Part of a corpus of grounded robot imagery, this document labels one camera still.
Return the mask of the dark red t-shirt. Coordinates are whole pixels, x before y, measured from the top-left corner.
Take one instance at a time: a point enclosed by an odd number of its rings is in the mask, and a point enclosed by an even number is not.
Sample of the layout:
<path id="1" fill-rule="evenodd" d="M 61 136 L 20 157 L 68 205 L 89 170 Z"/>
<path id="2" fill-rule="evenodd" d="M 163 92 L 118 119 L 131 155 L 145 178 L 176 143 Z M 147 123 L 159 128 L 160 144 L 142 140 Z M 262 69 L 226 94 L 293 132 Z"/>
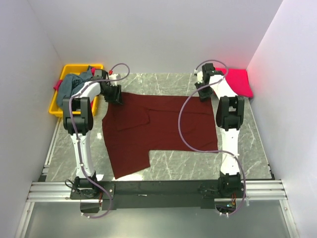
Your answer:
<path id="1" fill-rule="evenodd" d="M 217 150 L 211 101 L 185 96 L 122 93 L 102 120 L 105 146 L 116 179 L 150 166 L 151 150 Z"/>

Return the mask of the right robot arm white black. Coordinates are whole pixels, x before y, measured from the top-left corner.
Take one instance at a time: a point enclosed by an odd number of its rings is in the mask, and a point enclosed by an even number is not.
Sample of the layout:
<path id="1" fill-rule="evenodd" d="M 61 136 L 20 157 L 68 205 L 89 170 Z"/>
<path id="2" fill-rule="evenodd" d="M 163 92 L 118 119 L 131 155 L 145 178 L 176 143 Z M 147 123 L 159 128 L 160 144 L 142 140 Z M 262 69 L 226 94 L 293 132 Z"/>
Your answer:
<path id="1" fill-rule="evenodd" d="M 218 106 L 215 122 L 221 133 L 222 163 L 218 179 L 217 192 L 221 197 L 228 198 L 244 190 L 241 183 L 241 170 L 237 158 L 238 137 L 244 120 L 244 98 L 238 96 L 226 81 L 226 72 L 217 70 L 214 62 L 218 60 L 206 60 L 198 65 L 202 70 L 195 69 L 197 77 L 195 87 L 198 90 L 202 102 L 211 99 L 215 94 L 218 98 Z"/>

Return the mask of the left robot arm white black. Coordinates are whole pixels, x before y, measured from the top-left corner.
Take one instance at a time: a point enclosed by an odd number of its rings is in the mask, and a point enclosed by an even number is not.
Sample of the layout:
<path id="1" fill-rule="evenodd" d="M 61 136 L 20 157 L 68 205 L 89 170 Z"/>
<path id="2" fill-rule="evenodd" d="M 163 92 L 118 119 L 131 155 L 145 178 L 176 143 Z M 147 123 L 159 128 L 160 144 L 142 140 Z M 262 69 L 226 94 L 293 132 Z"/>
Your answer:
<path id="1" fill-rule="evenodd" d="M 122 103 L 123 79 L 112 70 L 89 68 L 76 75 L 66 76 L 67 87 L 60 86 L 59 102 L 63 111 L 63 127 L 70 135 L 75 152 L 76 177 L 67 179 L 65 185 L 71 189 L 71 199 L 95 199 L 109 192 L 98 182 L 92 162 L 90 137 L 94 125 L 91 102 L 103 95 L 110 103 Z"/>

